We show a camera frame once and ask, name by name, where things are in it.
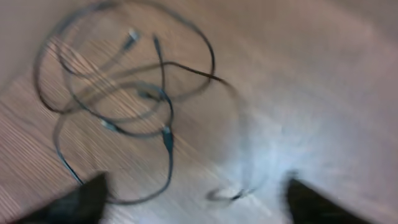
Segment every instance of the wooden floor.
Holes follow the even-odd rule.
[[[201,95],[175,103],[175,173],[168,191],[143,205],[109,206],[108,223],[285,223],[281,190],[291,170],[375,223],[398,223],[397,2],[172,0],[166,5],[202,29],[215,49],[217,75],[248,100],[253,176],[266,181],[228,207],[206,201],[210,190],[237,189],[242,166],[232,101],[214,83]],[[143,36],[115,70],[156,62],[153,32],[168,60],[209,69],[208,52],[197,36],[135,4],[102,17],[80,53],[93,63],[103,62],[129,27]],[[50,52],[43,85],[63,105],[68,95],[60,71]],[[159,77],[153,71],[134,78],[158,84]],[[172,68],[167,77],[170,95],[202,82]],[[97,109],[117,116],[146,106],[121,91]],[[75,185],[54,153],[57,118],[37,100],[30,72],[2,91],[1,220]],[[161,120],[162,113],[128,128],[148,131]],[[148,194],[165,180],[161,138],[118,136],[87,113],[69,117],[61,145],[82,176],[110,171],[120,197]]]

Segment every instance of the dark blurry object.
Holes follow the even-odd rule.
[[[291,178],[286,192],[294,224],[370,224]]]
[[[106,178],[102,173],[44,208],[10,223],[98,223],[101,220],[107,196]]]

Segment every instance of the cord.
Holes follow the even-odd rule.
[[[173,138],[173,133],[172,133],[172,123],[174,120],[174,111],[173,111],[173,106],[172,106],[172,101],[182,101],[186,100],[192,95],[195,95],[203,90],[205,90],[208,85],[210,84],[211,80],[215,80],[223,84],[227,90],[231,93],[231,96],[235,99],[237,111],[239,114],[239,125],[244,131],[241,131],[240,135],[243,140],[247,139],[247,119],[245,118],[246,115],[244,114],[244,111],[242,110],[245,108],[244,105],[244,100],[239,96],[238,91],[230,85],[227,81],[225,81],[222,78],[216,77],[215,76],[215,54],[213,51],[213,47],[210,44],[210,41],[207,39],[207,37],[204,35],[204,33],[192,22],[184,19],[182,16],[180,16],[178,13],[175,11],[165,7],[162,4],[159,4],[157,2],[152,2],[152,1],[141,1],[141,0],[126,0],[127,2],[135,2],[139,4],[146,4],[148,6],[152,6],[163,13],[166,13],[170,17],[173,17],[176,21],[179,23],[183,24],[185,27],[191,29],[194,33],[199,35],[206,46],[208,47],[208,51],[210,53],[211,57],[211,65],[210,65],[210,72],[201,72],[198,70],[195,70],[193,68],[181,65],[177,62],[172,62],[172,61],[164,61],[163,55],[162,55],[162,49],[161,49],[161,44],[159,39],[157,38],[156,35],[153,36],[153,41],[154,41],[154,46],[155,50],[157,52],[157,56],[159,59],[158,63],[153,63],[149,65],[143,65],[140,67],[136,68],[131,68],[129,70],[121,71],[121,72],[116,72],[116,73],[111,73],[108,74],[106,77],[101,77],[99,80],[93,82],[92,84],[88,85],[85,87],[83,90],[81,90],[79,93],[75,93],[72,85],[72,77],[80,77],[80,78],[92,78],[92,77],[97,77],[98,73],[105,73],[110,71],[112,67],[114,67],[118,60],[124,56],[124,54],[132,50],[136,44],[136,42],[139,40],[139,34],[137,32],[129,32],[129,35],[126,38],[125,43],[121,46],[119,51],[114,54],[113,56],[110,57],[110,59],[105,62],[104,64],[98,66],[98,69],[94,69],[94,72],[90,73],[80,73],[77,71],[77,69],[72,67],[72,63],[69,63],[68,60],[65,58],[65,54],[62,52],[62,43],[64,43],[66,36],[68,35],[72,25],[79,20],[82,19],[86,16],[89,16],[92,13],[100,12],[100,11],[107,11],[114,9],[115,7],[118,7],[122,4],[121,1],[118,0],[104,0],[101,2],[96,2],[89,4],[86,7],[83,7],[71,14],[69,14],[66,18],[61,20],[55,28],[50,32],[50,34],[47,36],[43,44],[40,46],[40,49],[35,57],[34,60],[34,66],[33,66],[33,84],[35,88],[35,92],[37,96],[39,97],[40,102],[50,111],[54,113],[58,113],[60,115],[60,118],[58,119],[57,124],[54,127],[54,131],[52,134],[52,139],[53,143],[55,145],[55,150],[57,152],[58,157],[60,158],[61,162],[65,166],[65,168],[71,173],[74,179],[79,184],[83,184],[84,181],[82,181],[79,177],[79,175],[73,170],[71,165],[67,162],[67,160],[64,158],[61,148],[60,148],[60,134],[63,129],[63,125],[65,121],[67,120],[68,115],[76,113],[77,111],[80,110],[85,110],[92,116],[95,116],[101,120],[101,124],[108,130],[129,136],[132,138],[153,138],[154,136],[162,135],[163,140],[164,140],[164,145],[165,148],[169,154],[169,171],[167,174],[167,180],[163,187],[161,187],[159,190],[156,192],[143,197],[139,198],[136,200],[122,200],[115,198],[113,195],[110,196],[108,202],[113,203],[116,205],[137,205],[139,203],[147,202],[153,198],[156,198],[159,196],[162,192],[164,192],[170,185],[171,180],[172,180],[172,172],[173,172],[173,148],[174,148],[174,138]],[[58,62],[63,68],[63,78],[65,81],[65,86],[71,96],[71,100],[63,107],[63,108],[57,108],[55,105],[51,104],[49,100],[49,96],[47,96],[41,88],[40,85],[40,74],[41,74],[41,67],[42,67],[42,62],[44,60],[44,56],[48,50],[49,43],[52,39],[58,39],[59,41],[57,44],[55,44],[55,51],[57,54]],[[75,57],[75,54],[73,53],[72,49],[78,49],[78,39],[74,39],[72,42],[72,45],[70,48],[68,48],[69,53],[72,54],[72,57]],[[201,75],[203,77],[206,77],[206,81],[203,82],[198,88],[194,89],[191,92],[184,93],[181,95],[177,96],[168,96],[166,92],[166,77],[165,77],[165,67],[166,66],[174,66],[186,71],[189,71],[193,74],[196,75]],[[141,72],[147,72],[149,70],[153,70],[156,68],[160,68],[161,70],[161,78],[162,78],[162,83],[161,87],[157,87],[153,84],[150,83],[145,83],[145,82],[120,82],[120,79],[124,77],[129,77],[131,75],[141,73]],[[110,118],[107,116],[103,116],[99,112],[95,111],[93,108],[91,108],[92,105],[95,105],[96,102],[98,102],[100,99],[106,97],[107,95],[111,94],[114,91],[120,90],[120,89],[135,89],[138,93],[139,96],[143,98],[148,98],[152,99],[155,101],[155,106],[152,107],[149,111],[142,113],[136,117],[127,117],[127,118]],[[127,123],[127,122],[134,122],[140,119],[147,118],[151,116],[153,113],[156,112],[156,110],[159,108],[160,104],[166,102],[169,105],[169,117],[167,121],[165,121],[164,126],[159,128],[156,131],[149,132],[149,133],[134,133],[127,131],[120,127],[118,124],[119,123]],[[241,148],[244,149],[246,152],[245,154],[248,154],[248,150],[250,150],[250,147],[246,144],[246,140],[242,141],[243,143],[241,144]],[[254,190],[249,189],[250,181],[247,181],[247,176],[249,174],[245,174],[246,171],[243,172],[243,186],[242,189],[234,196],[230,198],[222,198],[222,197],[217,197],[216,193],[213,192],[212,197],[208,197],[209,200],[230,200],[234,201],[239,198],[245,197],[247,194],[252,193]]]

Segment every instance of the black cable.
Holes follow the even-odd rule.
[[[179,21],[181,24],[183,24],[185,27],[188,27],[192,31],[194,31],[196,34],[198,34],[208,47],[210,57],[211,57],[211,66],[210,66],[210,72],[201,72],[198,70],[195,70],[193,68],[186,67],[184,65],[181,65],[177,62],[170,62],[170,61],[164,61],[163,56],[162,56],[162,51],[161,51],[161,46],[159,39],[154,35],[154,46],[155,50],[157,52],[158,58],[159,58],[159,63],[154,63],[150,65],[144,65],[141,67],[136,67],[132,68],[126,71],[121,71],[121,72],[116,72],[107,75],[106,77],[99,77],[97,81],[93,82],[91,85],[88,85],[85,87],[82,91],[79,93],[75,93],[73,91],[72,87],[72,77],[80,77],[80,78],[92,78],[92,77],[98,77],[97,74],[98,72],[107,72],[109,71],[117,62],[118,60],[126,53],[128,50],[131,50],[134,47],[134,44],[136,41],[138,41],[138,35],[135,33],[129,33],[124,45],[120,48],[120,50],[111,57],[107,62],[104,64],[100,65],[99,68],[95,68],[94,72],[91,73],[80,73],[78,72],[75,68],[72,68],[72,63],[68,62],[68,60],[65,58],[65,56],[62,54],[62,43],[64,43],[66,36],[68,35],[69,30],[71,29],[72,25],[79,19],[82,19],[91,13],[95,13],[98,11],[105,11],[108,9],[114,9],[115,7],[118,7],[122,2],[117,1],[117,0],[105,0],[101,2],[96,2],[93,4],[90,4],[82,9],[79,9],[70,15],[68,15],[66,18],[64,18],[60,23],[58,23],[57,26],[51,31],[51,33],[48,35],[46,38],[45,42],[42,44],[41,48],[39,49],[39,52],[34,60],[34,66],[33,66],[33,78],[34,78],[34,88],[36,91],[37,96],[39,97],[39,100],[42,102],[42,104],[50,111],[54,113],[60,114],[60,118],[55,125],[54,131],[53,131],[53,143],[55,145],[56,152],[62,161],[63,165],[69,170],[71,175],[76,179],[76,181],[79,184],[83,184],[83,181],[80,179],[78,174],[73,170],[73,168],[70,166],[70,164],[66,161],[64,158],[61,149],[60,149],[60,134],[62,132],[63,125],[65,121],[67,120],[67,116],[75,113],[79,110],[85,110],[89,112],[89,114],[96,116],[100,120],[102,120],[102,125],[109,129],[110,131],[114,131],[119,134],[123,134],[125,136],[133,137],[133,138],[151,138],[156,135],[162,135],[163,140],[164,140],[164,145],[165,148],[169,154],[169,171],[167,175],[167,180],[166,183],[161,187],[158,191],[144,197],[140,198],[137,200],[121,200],[121,199],[116,199],[113,196],[109,199],[109,203],[113,204],[118,204],[118,205],[136,205],[138,203],[146,202],[148,200],[151,200],[158,195],[160,195],[162,192],[164,192],[167,187],[170,185],[171,179],[172,179],[172,171],[173,171],[173,147],[174,147],[174,139],[173,139],[173,134],[172,134],[172,122],[174,119],[174,111],[173,111],[173,106],[172,106],[172,100],[185,100],[189,96],[192,96],[194,94],[197,94],[201,91],[203,91],[208,85],[210,84],[211,80],[216,80],[220,83],[222,83],[229,92],[231,93],[231,96],[236,100],[236,106],[237,110],[239,113],[239,125],[241,125],[242,130],[240,135],[242,139],[247,140],[247,119],[245,118],[246,115],[243,113],[242,109],[245,107],[243,105],[243,99],[241,99],[238,95],[238,92],[236,89],[231,86],[228,82],[225,80],[216,77],[215,76],[215,55],[213,51],[213,47],[211,46],[209,40],[207,37],[203,34],[203,32],[192,22],[184,19],[182,16],[177,14],[176,12],[172,11],[171,9],[157,3],[157,2],[152,2],[152,1],[141,1],[141,0],[127,0],[128,2],[136,2],[140,4],[146,4],[148,6],[155,7],[156,9],[168,14],[169,16],[173,17],[176,21]],[[71,96],[71,101],[69,101],[62,109],[57,108],[53,104],[51,104],[49,97],[42,91],[41,86],[40,86],[40,72],[41,72],[41,66],[42,62],[44,59],[44,55],[47,52],[49,42],[53,39],[57,38],[58,44],[55,44],[56,46],[56,54],[58,57],[58,61],[61,64],[63,68],[63,76],[65,80],[65,85],[67,90],[70,93]],[[74,52],[72,49],[75,49],[77,47],[77,41],[76,39],[72,42],[72,45],[69,48],[69,52],[72,53],[72,57],[76,57],[74,55]],[[181,94],[175,97],[169,97],[166,94],[165,87],[166,87],[166,81],[165,81],[165,67],[166,66],[174,66],[177,68],[181,68],[183,70],[189,71],[191,73],[201,75],[203,77],[206,77],[206,81],[203,82],[198,88],[194,89],[191,92]],[[162,77],[162,84],[161,87],[157,87],[153,84],[149,83],[144,83],[144,82],[120,82],[120,80],[124,77],[128,77],[140,72],[147,72],[149,70],[153,70],[156,68],[159,68],[161,70],[161,77]],[[112,94],[113,92],[120,90],[120,89],[128,89],[128,88],[133,88],[136,89],[141,97],[146,97],[150,98],[156,101],[155,106],[151,108],[146,113],[140,114],[139,116],[136,117],[131,117],[131,118],[109,118],[106,116],[101,115],[97,111],[91,108],[91,105],[95,105],[96,102],[98,102],[100,99],[106,97],[109,94]],[[169,118],[167,121],[165,121],[164,126],[159,128],[156,131],[150,132],[150,133],[133,133],[130,131],[127,131],[120,126],[118,126],[118,123],[125,123],[125,122],[133,122],[137,121],[139,119],[144,119],[148,116],[151,116],[159,107],[159,105],[163,102],[166,102],[169,105]],[[250,147],[246,144],[245,141],[242,141],[243,143],[241,144],[241,148],[244,149],[245,151],[250,150]],[[249,190],[249,181],[247,181],[246,177],[248,174],[245,174],[245,171],[243,172],[243,186],[242,189],[235,195],[230,198],[227,198],[227,200],[233,201],[238,198],[244,197],[247,194],[250,194],[252,190]],[[210,200],[224,200],[225,198],[217,197],[216,193],[213,192],[212,197],[208,197]]]

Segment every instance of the cable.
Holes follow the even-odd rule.
[[[238,111],[239,115],[239,125],[242,129],[240,132],[241,138],[243,141],[241,141],[241,148],[244,149],[246,152],[244,152],[246,155],[249,155],[248,151],[250,150],[250,147],[247,143],[247,134],[248,134],[248,127],[247,127],[247,116],[244,114],[244,108],[245,108],[245,102],[244,100],[239,96],[238,91],[230,85],[227,81],[224,79],[221,79],[219,77],[215,76],[215,54],[213,51],[213,47],[210,44],[210,41],[207,39],[207,37],[203,34],[203,32],[192,22],[184,19],[182,16],[177,14],[175,11],[163,6],[162,4],[159,4],[157,2],[152,2],[152,1],[141,1],[141,0],[126,0],[126,2],[135,2],[139,4],[145,4],[148,6],[152,6],[163,13],[166,13],[170,17],[173,17],[176,21],[179,23],[183,24],[185,27],[191,29],[194,33],[199,35],[206,46],[208,47],[208,51],[210,53],[211,57],[211,65],[210,65],[210,72],[201,72],[198,70],[195,70],[190,67],[186,67],[184,65],[181,65],[177,62],[171,62],[171,61],[164,61],[163,55],[162,55],[162,49],[161,49],[161,44],[159,39],[157,38],[156,35],[153,36],[153,41],[154,41],[154,46],[155,50],[157,52],[157,56],[159,59],[158,63],[153,63],[150,65],[144,65],[136,68],[131,68],[129,70],[121,71],[121,72],[116,72],[116,73],[111,73],[106,75],[105,77],[98,77],[99,72],[100,73],[105,73],[110,71],[110,69],[115,66],[118,62],[118,60],[124,56],[124,54],[128,50],[132,50],[134,48],[135,43],[139,40],[139,34],[137,32],[129,32],[129,35],[126,38],[125,43],[121,46],[121,48],[118,50],[116,54],[110,57],[110,59],[105,62],[104,64],[98,66],[98,68],[94,68],[94,72],[90,73],[81,73],[77,71],[76,68],[72,67],[72,63],[68,62],[68,60],[65,58],[65,54],[63,54],[63,48],[62,45],[66,39],[66,36],[68,35],[71,27],[77,22],[77,20],[85,18],[86,16],[89,16],[93,13],[96,12],[101,12],[101,11],[108,11],[112,10],[115,7],[118,7],[122,4],[122,1],[118,0],[104,0],[96,3],[89,4],[86,7],[83,7],[71,14],[69,14],[66,18],[61,20],[51,31],[51,33],[47,36],[43,44],[40,46],[40,49],[35,57],[34,60],[34,66],[33,66],[33,84],[35,88],[35,92],[37,96],[39,97],[39,100],[41,103],[50,111],[54,113],[58,113],[60,115],[60,118],[58,119],[57,124],[54,127],[54,131],[52,134],[52,139],[53,143],[55,145],[55,149],[57,152],[58,157],[62,161],[63,165],[66,167],[66,169],[69,170],[71,175],[73,176],[74,179],[79,184],[83,184],[83,181],[80,179],[79,175],[73,170],[71,165],[66,161],[64,158],[61,148],[60,148],[60,134],[63,129],[63,125],[65,124],[65,121],[67,120],[68,115],[76,113],[77,111],[80,110],[85,110],[92,116],[95,116],[101,120],[101,124],[108,130],[113,131],[115,133],[119,133],[128,137],[132,138],[152,138],[157,135],[162,135],[163,140],[164,140],[164,145],[165,148],[169,154],[169,171],[167,174],[167,180],[163,187],[161,187],[159,190],[156,192],[143,197],[139,198],[136,200],[121,200],[118,198],[115,198],[113,195],[109,198],[108,202],[113,203],[116,205],[137,205],[139,203],[146,202],[148,200],[151,200],[153,198],[156,198],[159,196],[162,192],[164,192],[170,185],[171,180],[172,180],[172,172],[173,172],[173,148],[174,148],[174,138],[173,138],[173,133],[172,133],[172,123],[174,120],[174,110],[172,106],[172,101],[182,101],[186,100],[192,95],[195,95],[204,89],[208,87],[210,84],[211,80],[215,80],[223,84],[231,96],[235,99],[236,102],[236,108]],[[52,39],[57,39],[58,42],[55,44],[55,52],[57,54],[58,61],[60,65],[63,68],[63,78],[65,81],[65,86],[71,96],[71,100],[66,103],[66,105],[63,108],[58,108],[57,106],[53,105],[51,103],[51,100],[49,99],[49,96],[47,96],[41,88],[40,85],[40,74],[41,74],[41,67],[42,67],[42,62],[44,60],[44,56],[47,53],[47,49],[49,47],[49,43]],[[77,37],[72,41],[72,45],[68,48],[68,51],[70,54],[72,54],[72,57],[74,60],[77,60],[75,53],[73,52],[72,49],[77,49],[78,50],[79,42]],[[186,71],[189,71],[193,74],[196,75],[201,75],[203,77],[206,77],[206,81],[203,82],[198,88],[194,89],[191,92],[184,93],[181,95],[177,96],[171,96],[169,97],[166,92],[166,74],[165,74],[165,67],[166,66],[173,66],[177,67]],[[149,70],[153,70],[156,68],[160,68],[161,71],[161,87],[157,87],[153,84],[150,83],[145,83],[145,82],[121,82],[120,80],[123,79],[124,77],[129,77],[131,75],[141,73],[141,72],[147,72]],[[73,85],[72,85],[72,78],[73,77],[79,77],[79,78],[98,78],[97,81],[93,82],[92,84],[88,85],[85,87],[83,90],[81,90],[78,93],[74,92]],[[108,96],[109,94],[112,94],[113,92],[120,90],[120,89],[135,89],[138,93],[138,95],[142,98],[148,98],[152,99],[155,101],[155,105],[147,112],[142,113],[136,117],[127,117],[127,118],[110,118],[107,116],[103,116],[93,108],[91,108],[92,105],[95,105],[100,99]],[[156,110],[159,108],[160,104],[166,102],[169,105],[169,117],[167,120],[164,122],[164,126],[159,128],[156,131],[149,132],[149,133],[134,133],[131,131],[127,131],[120,127],[118,124],[119,123],[130,123],[134,122],[140,119],[147,118],[151,115],[153,115]],[[248,181],[248,178],[250,174],[247,173],[247,170],[244,170],[242,175],[243,175],[243,186],[242,189],[234,196],[230,198],[221,198],[217,197],[216,193],[213,192],[212,197],[208,197],[209,200],[230,200],[234,201],[238,198],[245,197],[247,194],[252,193],[254,190],[249,189],[250,186],[250,181]]]

